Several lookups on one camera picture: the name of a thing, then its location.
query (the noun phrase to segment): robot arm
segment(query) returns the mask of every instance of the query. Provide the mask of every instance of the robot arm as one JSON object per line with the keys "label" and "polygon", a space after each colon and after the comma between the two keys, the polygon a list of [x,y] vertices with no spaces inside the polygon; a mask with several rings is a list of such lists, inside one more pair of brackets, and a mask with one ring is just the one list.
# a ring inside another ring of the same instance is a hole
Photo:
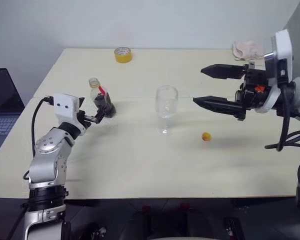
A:
{"label": "robot arm", "polygon": [[35,156],[29,168],[29,199],[24,216],[24,240],[70,239],[70,223],[64,221],[68,195],[66,188],[67,159],[78,136],[83,136],[91,122],[98,124],[105,112],[96,116],[80,110],[84,98],[56,94],[49,98],[54,106],[59,127],[52,128],[35,143]]}
{"label": "robot arm", "polygon": [[[255,69],[253,63],[243,66],[215,64],[201,70],[218,79],[241,79],[244,76],[235,101],[216,96],[196,97],[193,101],[202,108],[233,115],[241,121],[245,119],[247,110],[254,109],[264,114],[274,109],[278,116],[283,117],[281,136],[277,144],[265,148],[281,151],[284,146],[300,147],[297,143],[300,141],[300,130],[288,134],[290,117],[300,121],[300,77],[292,80],[293,55],[288,31],[277,32],[264,46],[265,70]],[[296,199],[300,208],[300,166],[297,178]]]}

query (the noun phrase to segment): laptop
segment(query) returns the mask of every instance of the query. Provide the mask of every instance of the laptop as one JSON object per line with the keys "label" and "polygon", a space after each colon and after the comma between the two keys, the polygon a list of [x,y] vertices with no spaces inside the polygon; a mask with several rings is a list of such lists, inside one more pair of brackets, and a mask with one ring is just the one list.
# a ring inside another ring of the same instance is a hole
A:
{"label": "laptop", "polygon": [[0,68],[0,147],[25,109],[6,68]]}

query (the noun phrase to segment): tape roll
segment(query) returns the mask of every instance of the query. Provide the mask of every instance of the tape roll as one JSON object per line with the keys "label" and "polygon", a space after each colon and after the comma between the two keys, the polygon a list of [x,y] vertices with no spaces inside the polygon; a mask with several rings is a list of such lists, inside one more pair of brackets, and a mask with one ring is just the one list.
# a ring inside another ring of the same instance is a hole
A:
{"label": "tape roll", "polygon": [[114,56],[118,63],[128,63],[132,59],[131,49],[125,46],[118,47],[114,50]]}

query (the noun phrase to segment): white table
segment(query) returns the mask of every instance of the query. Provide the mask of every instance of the white table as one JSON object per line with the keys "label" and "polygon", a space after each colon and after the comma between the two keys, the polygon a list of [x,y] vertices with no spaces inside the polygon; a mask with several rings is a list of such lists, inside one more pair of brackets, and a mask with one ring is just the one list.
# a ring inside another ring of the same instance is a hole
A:
{"label": "white table", "polygon": [[[241,81],[215,80],[200,73],[201,67],[214,63],[243,64],[233,60],[230,50],[133,52],[133,62],[119,64],[108,49],[63,51],[0,149],[0,197],[28,197],[22,175],[31,162],[31,117],[40,98],[55,92],[88,96],[87,81],[94,76],[108,88],[117,115],[77,138],[67,164],[69,199],[295,194],[300,149],[287,147],[280,153],[264,149],[279,140],[282,118],[275,111],[249,111],[241,122],[200,108],[189,97],[233,95]],[[162,84],[173,85],[180,93],[169,136],[156,130],[154,94]],[[95,113],[89,98],[82,109]],[[58,126],[53,107],[43,104],[36,139],[53,126]],[[292,119],[291,131],[296,129],[300,123]],[[211,133],[212,140],[202,141],[202,132]]]}

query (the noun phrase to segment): small orange ball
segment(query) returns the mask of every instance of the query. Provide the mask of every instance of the small orange ball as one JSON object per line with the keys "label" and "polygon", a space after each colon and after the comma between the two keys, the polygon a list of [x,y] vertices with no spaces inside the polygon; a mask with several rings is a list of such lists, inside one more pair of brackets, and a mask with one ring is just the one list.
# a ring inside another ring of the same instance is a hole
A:
{"label": "small orange ball", "polygon": [[204,132],[204,133],[202,133],[202,140],[203,141],[210,141],[211,140],[211,134],[210,133],[208,133],[208,132]]}

